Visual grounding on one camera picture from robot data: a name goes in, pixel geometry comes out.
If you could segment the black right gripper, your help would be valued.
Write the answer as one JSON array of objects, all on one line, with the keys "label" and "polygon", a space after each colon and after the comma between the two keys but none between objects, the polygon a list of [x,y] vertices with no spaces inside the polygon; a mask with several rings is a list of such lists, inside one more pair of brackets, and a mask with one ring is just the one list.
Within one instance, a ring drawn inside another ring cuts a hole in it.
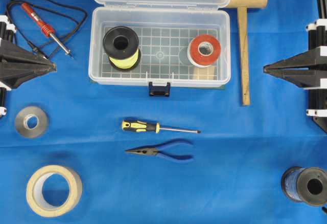
[{"label": "black right gripper", "polygon": [[[307,25],[306,31],[309,38],[308,51],[266,65],[263,72],[300,88],[308,88],[307,115],[326,117],[326,19],[318,19]],[[311,70],[298,70],[308,67]]]}]

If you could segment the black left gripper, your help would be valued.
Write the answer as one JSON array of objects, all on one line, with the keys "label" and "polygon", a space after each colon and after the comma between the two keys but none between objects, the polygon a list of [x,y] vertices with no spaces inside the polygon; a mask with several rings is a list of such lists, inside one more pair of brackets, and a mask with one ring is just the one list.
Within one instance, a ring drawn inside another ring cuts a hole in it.
[{"label": "black left gripper", "polygon": [[1,15],[1,118],[6,115],[6,93],[33,78],[56,71],[56,65],[15,44],[16,26]]}]

